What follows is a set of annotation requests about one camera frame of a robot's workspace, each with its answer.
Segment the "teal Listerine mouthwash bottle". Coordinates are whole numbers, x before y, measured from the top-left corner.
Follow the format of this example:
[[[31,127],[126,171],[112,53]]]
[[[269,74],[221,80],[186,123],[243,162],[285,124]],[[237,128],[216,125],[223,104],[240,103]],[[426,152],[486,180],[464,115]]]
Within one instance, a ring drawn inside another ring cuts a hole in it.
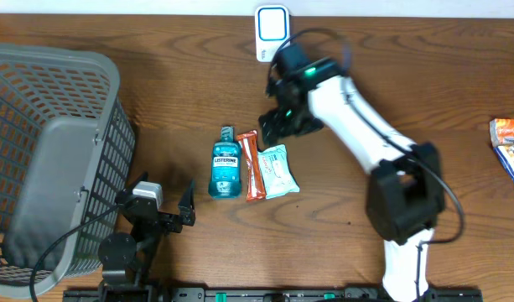
[[[241,146],[235,140],[234,127],[221,128],[220,139],[211,153],[208,192],[214,199],[234,199],[241,194]]]

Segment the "light blue wipes pack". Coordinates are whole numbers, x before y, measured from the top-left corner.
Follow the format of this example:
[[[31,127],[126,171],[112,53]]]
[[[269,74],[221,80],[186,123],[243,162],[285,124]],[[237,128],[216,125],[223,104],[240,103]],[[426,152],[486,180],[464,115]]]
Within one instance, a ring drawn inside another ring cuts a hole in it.
[[[287,149],[284,144],[260,152],[258,162],[267,199],[299,192],[299,186],[288,167]]]

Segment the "red snack bar wrapper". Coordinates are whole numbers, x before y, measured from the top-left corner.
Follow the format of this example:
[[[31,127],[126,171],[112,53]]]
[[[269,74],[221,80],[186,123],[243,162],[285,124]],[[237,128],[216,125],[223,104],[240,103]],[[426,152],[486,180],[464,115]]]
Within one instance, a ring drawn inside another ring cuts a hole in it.
[[[257,131],[238,134],[237,142],[241,146],[247,163],[247,202],[266,198],[266,189],[258,162]]]

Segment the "orange small box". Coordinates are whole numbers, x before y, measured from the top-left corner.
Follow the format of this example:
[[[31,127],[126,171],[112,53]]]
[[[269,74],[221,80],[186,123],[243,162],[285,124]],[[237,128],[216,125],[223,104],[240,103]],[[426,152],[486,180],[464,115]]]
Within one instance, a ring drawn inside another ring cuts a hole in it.
[[[514,119],[495,118],[489,123],[493,148],[514,145]]]

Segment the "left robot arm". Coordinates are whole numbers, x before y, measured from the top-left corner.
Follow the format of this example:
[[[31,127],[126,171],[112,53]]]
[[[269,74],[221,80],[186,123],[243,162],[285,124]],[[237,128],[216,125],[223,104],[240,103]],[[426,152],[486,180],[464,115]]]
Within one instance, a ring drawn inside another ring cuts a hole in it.
[[[116,205],[132,230],[114,232],[98,248],[102,264],[100,301],[170,301],[169,292],[149,278],[162,239],[195,224],[195,182],[183,193],[179,212],[161,212],[162,187],[139,180],[117,194]]]

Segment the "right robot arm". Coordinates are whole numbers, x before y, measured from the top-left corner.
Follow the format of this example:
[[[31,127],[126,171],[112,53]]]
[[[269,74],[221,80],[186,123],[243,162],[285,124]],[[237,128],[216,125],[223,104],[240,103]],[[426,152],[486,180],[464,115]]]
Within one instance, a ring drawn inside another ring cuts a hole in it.
[[[445,208],[437,149],[386,122],[335,60],[312,61],[291,44],[269,63],[266,93],[278,106],[259,118],[263,142],[274,145],[323,127],[336,135],[369,177],[366,214],[384,241],[387,296],[420,300],[428,291],[426,247]]]

